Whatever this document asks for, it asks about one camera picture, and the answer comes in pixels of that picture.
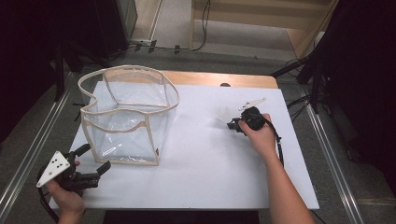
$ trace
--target small white object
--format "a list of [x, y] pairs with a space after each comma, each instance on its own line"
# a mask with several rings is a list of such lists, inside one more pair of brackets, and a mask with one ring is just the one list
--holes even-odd
[[67, 161], [64, 155], [62, 155], [60, 151], [56, 151], [52, 159], [50, 159], [49, 165], [38, 180], [36, 186], [38, 188], [43, 187], [45, 184], [47, 184], [47, 182], [61, 174], [69, 166], [70, 163]]
[[264, 102], [266, 100], [267, 100], [267, 98], [264, 97], [260, 100], [248, 101], [245, 105], [243, 105], [241, 108], [239, 108], [239, 111], [249, 109], [255, 105], [261, 104], [262, 102]]

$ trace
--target transparent plastic bag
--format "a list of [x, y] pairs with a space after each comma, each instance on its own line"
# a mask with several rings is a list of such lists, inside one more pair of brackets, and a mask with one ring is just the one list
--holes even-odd
[[124, 65], [82, 77], [81, 124], [96, 161], [159, 165], [160, 151], [179, 103], [160, 71]]

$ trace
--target white paper sheet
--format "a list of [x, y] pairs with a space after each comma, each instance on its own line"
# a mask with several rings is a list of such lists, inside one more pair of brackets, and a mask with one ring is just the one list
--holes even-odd
[[[87, 208], [101, 209], [262, 209], [268, 208], [265, 167], [242, 133], [215, 118], [228, 107], [234, 117], [246, 101], [269, 113], [282, 137], [285, 169], [309, 209], [318, 209], [304, 158], [281, 90], [177, 85], [180, 104], [160, 149], [159, 166], [112, 164], [96, 189], [86, 189]], [[80, 128], [71, 147], [87, 143]], [[91, 152], [77, 158], [78, 171], [102, 164]]]

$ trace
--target black cable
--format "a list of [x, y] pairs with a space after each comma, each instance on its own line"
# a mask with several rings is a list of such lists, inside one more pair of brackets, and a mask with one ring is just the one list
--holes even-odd
[[290, 117], [295, 116], [295, 117], [293, 118], [293, 120], [291, 121], [291, 123], [293, 123], [293, 122], [297, 119], [297, 117], [301, 114], [301, 112], [303, 112], [303, 110], [304, 110], [309, 104], [310, 104], [309, 101], [306, 101], [305, 104], [304, 104], [304, 106], [303, 106], [301, 109], [299, 109], [299, 110], [298, 110], [297, 112], [295, 112], [294, 114], [290, 115]]
[[268, 126], [270, 126], [271, 129], [274, 131], [274, 134], [276, 137], [276, 144], [277, 144], [277, 153], [279, 154], [279, 160], [280, 160], [280, 163], [282, 163], [282, 166], [285, 166], [285, 162], [283, 161], [282, 144], [280, 143], [280, 139], [282, 139], [282, 138], [279, 137], [279, 135], [277, 134], [274, 124], [271, 121], [269, 121], [268, 119], [264, 119], [264, 120], [268, 124]]
[[311, 212], [323, 223], [326, 224], [326, 222], [316, 213], [314, 210], [311, 210]]
[[299, 104], [299, 103], [304, 102], [306, 100], [309, 101], [310, 99], [311, 99], [311, 95], [305, 95], [305, 96], [303, 96], [303, 97], [301, 97], [301, 98], [299, 98], [297, 100], [294, 100], [294, 101], [288, 103], [287, 104], [287, 108], [290, 109], [293, 105]]
[[[297, 61], [297, 63], [299, 62], [298, 59], [291, 59], [291, 60], [288, 60], [288, 61], [285, 63], [285, 66], [284, 66], [284, 67], [288, 66], [288, 64], [289, 64], [290, 62], [292, 62], [292, 61]], [[297, 72], [300, 73], [301, 70], [299, 70], [299, 69], [297, 69], [297, 68], [294, 68], [293, 70], [296, 70]], [[287, 72], [289, 75], [291, 75], [292, 77], [297, 77], [297, 75], [291, 74], [290, 71]]]
[[[119, 51], [119, 52], [117, 52], [117, 53], [110, 54], [109, 56], [113, 56], [113, 57], [110, 58], [110, 59], [107, 59], [106, 62], [107, 62], [107, 63], [111, 63], [111, 62], [113, 62], [114, 60], [118, 59], [118, 58], [121, 56], [122, 53], [124, 53], [124, 52], [126, 52], [126, 51], [128, 51], [128, 50], [130, 50], [130, 49], [133, 49], [133, 48], [131, 48], [132, 45], [135, 46], [135, 44], [129, 44], [129, 46], [128, 46], [127, 49], [121, 50], [121, 51]], [[87, 65], [87, 64], [96, 64], [96, 63], [93, 63], [93, 62], [84, 62], [84, 61], [82, 61], [82, 63], [83, 63], [83, 64], [86, 64], [86, 65]]]
[[[204, 31], [204, 39], [203, 39], [200, 47], [198, 47], [196, 49], [175, 49], [175, 48], [165, 48], [165, 47], [155, 47], [155, 46], [153, 47], [153, 46], [142, 45], [142, 46], [139, 46], [139, 48], [164, 49], [164, 50], [176, 50], [176, 51], [197, 51], [197, 50], [202, 49], [206, 45], [206, 40], [207, 40], [207, 21], [209, 20], [210, 7], [211, 7], [211, 2], [210, 2], [210, 0], [207, 0], [205, 7], [204, 7], [204, 12], [202, 14], [202, 29]], [[126, 52], [128, 50], [131, 50], [131, 49], [135, 49], [136, 47], [137, 47], [137, 45], [134, 45], [133, 47], [129, 47], [126, 50], [120, 51], [119, 54]]]
[[[48, 166], [48, 163], [46, 165], [42, 166], [40, 168], [40, 170], [38, 171], [37, 182], [41, 178], [41, 176], [43, 175], [43, 173], [46, 170], [47, 166]], [[44, 209], [46, 209], [47, 213], [50, 215], [50, 217], [52, 217], [52, 219], [55, 221], [55, 223], [58, 223], [58, 221], [59, 221], [58, 215], [56, 215], [56, 213], [52, 210], [52, 208], [50, 208], [50, 205], [47, 202], [46, 195], [48, 195], [48, 193], [44, 194], [43, 189], [42, 188], [38, 188], [38, 194], [40, 195], [40, 203], [41, 203], [41, 205], [43, 205]]]

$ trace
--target wooden board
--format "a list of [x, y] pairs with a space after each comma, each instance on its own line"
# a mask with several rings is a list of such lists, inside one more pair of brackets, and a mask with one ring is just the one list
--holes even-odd
[[220, 86], [222, 83], [228, 83], [232, 87], [277, 89], [276, 80], [269, 76], [178, 71], [163, 71], [163, 73], [174, 84]]

